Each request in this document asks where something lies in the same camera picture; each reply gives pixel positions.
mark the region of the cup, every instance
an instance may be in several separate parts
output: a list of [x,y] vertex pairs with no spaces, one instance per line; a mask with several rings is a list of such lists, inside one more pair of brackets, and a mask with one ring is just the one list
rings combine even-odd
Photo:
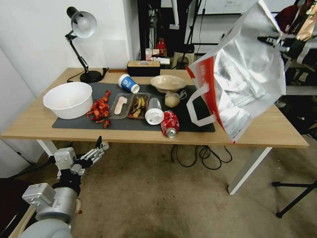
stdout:
[[128,74],[121,75],[118,84],[121,88],[124,88],[131,93],[137,93],[140,90],[140,86],[137,85]]
[[145,119],[150,125],[160,124],[164,120],[164,112],[162,111],[161,103],[157,98],[151,98],[149,101]]

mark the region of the beige bowl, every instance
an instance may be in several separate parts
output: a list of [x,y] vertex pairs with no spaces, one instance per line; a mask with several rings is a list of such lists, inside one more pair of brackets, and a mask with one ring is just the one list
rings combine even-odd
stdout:
[[185,80],[173,75],[159,75],[151,79],[151,85],[160,93],[177,92],[186,86]]

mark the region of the white bag handle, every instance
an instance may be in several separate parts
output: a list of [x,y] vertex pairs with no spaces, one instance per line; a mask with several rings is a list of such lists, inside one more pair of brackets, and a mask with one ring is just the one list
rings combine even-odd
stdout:
[[197,119],[197,115],[196,115],[196,112],[195,112],[195,108],[194,108],[194,104],[193,104],[193,101],[205,94],[206,92],[209,91],[209,84],[205,84],[204,86],[202,86],[201,88],[199,88],[198,90],[196,90],[196,92],[194,92],[192,94],[192,96],[189,98],[186,106],[187,106],[187,109],[188,109],[188,112],[189,112],[189,115],[191,117],[191,120],[192,120],[192,123],[196,124],[197,126],[204,126],[204,125],[207,125],[207,124],[210,124],[210,123],[213,123],[217,120],[215,114],[212,114],[208,117],[205,117],[201,120],[198,120]]

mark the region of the black desk lamp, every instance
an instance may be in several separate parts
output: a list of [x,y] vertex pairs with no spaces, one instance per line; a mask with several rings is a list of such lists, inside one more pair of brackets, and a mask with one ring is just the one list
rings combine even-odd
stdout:
[[69,42],[73,50],[75,51],[75,54],[77,55],[79,62],[82,64],[82,66],[85,69],[85,73],[83,73],[80,76],[80,81],[84,83],[98,82],[104,78],[108,68],[103,68],[102,75],[98,71],[89,71],[88,64],[83,59],[83,57],[81,57],[78,54],[72,42],[72,40],[75,39],[76,37],[88,38],[92,36],[97,28],[96,18],[88,12],[82,12],[82,11],[79,12],[74,7],[67,8],[67,15],[71,19],[72,31],[68,33],[65,37],[67,38],[67,41]]

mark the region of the crushed can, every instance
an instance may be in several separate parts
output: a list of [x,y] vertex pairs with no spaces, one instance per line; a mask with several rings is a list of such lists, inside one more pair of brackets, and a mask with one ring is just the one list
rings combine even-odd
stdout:
[[164,136],[174,138],[179,132],[177,116],[172,111],[164,112],[164,120],[161,122],[161,130]]

